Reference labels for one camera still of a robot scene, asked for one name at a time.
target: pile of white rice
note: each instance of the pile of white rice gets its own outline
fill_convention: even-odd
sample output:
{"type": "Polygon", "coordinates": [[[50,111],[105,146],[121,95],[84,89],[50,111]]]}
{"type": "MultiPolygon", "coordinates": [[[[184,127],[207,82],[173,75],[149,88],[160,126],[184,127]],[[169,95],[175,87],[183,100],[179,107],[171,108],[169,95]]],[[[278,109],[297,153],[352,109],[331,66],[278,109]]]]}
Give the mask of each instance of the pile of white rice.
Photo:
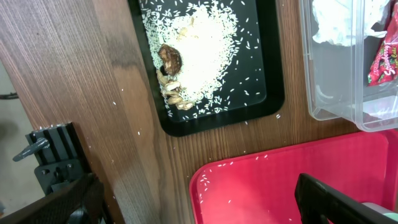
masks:
{"type": "Polygon", "coordinates": [[[236,15],[218,1],[188,3],[185,16],[179,16],[179,11],[163,11],[162,7],[156,6],[155,11],[142,9],[155,67],[163,65],[158,56],[161,45],[174,47],[182,58],[181,72],[173,77],[181,83],[180,96],[197,103],[203,97],[213,99],[213,92],[222,87],[225,70],[239,51],[233,40],[236,15]]]}

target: red plastic tray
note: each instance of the red plastic tray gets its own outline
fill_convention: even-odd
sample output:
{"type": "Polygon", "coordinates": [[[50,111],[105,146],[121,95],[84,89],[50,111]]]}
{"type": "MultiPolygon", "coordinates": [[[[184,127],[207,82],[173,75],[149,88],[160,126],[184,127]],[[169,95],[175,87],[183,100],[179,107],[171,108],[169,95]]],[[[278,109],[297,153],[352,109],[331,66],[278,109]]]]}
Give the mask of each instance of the red plastic tray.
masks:
{"type": "Polygon", "coordinates": [[[398,133],[355,133],[213,162],[190,182],[196,223],[301,223],[302,172],[359,202],[394,210],[398,133]]]}

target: red wrapper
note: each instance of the red wrapper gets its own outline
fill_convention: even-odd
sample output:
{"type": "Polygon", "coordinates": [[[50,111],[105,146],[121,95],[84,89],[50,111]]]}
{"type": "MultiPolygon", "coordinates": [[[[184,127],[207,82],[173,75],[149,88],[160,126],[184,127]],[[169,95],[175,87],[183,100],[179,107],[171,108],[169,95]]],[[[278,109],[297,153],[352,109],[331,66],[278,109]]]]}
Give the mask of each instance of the red wrapper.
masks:
{"type": "Polygon", "coordinates": [[[398,3],[395,3],[387,35],[373,61],[368,75],[369,86],[391,82],[398,74],[398,3]]]}

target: wooden table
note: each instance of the wooden table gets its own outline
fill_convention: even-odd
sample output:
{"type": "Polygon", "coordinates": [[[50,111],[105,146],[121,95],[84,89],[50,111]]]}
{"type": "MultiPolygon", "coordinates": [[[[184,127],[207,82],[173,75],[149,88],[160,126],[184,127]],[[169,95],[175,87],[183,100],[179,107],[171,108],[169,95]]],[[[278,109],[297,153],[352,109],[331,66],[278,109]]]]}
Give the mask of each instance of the wooden table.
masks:
{"type": "Polygon", "coordinates": [[[126,0],[3,0],[0,58],[35,129],[78,125],[116,223],[193,223],[188,183],[204,164],[357,131],[308,114],[299,2],[278,7],[280,118],[183,138],[160,127],[126,0]]]}

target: crumpled paper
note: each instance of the crumpled paper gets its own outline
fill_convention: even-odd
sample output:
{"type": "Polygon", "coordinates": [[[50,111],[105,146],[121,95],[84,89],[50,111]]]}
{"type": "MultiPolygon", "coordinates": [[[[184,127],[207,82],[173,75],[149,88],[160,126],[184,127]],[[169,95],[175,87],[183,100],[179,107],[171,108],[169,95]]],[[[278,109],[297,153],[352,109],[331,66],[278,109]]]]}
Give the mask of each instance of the crumpled paper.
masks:
{"type": "Polygon", "coordinates": [[[313,0],[312,11],[319,31],[312,39],[317,43],[349,47],[356,42],[357,1],[364,1],[364,39],[367,36],[383,38],[387,31],[372,30],[375,23],[385,23],[390,0],[313,0]]]}

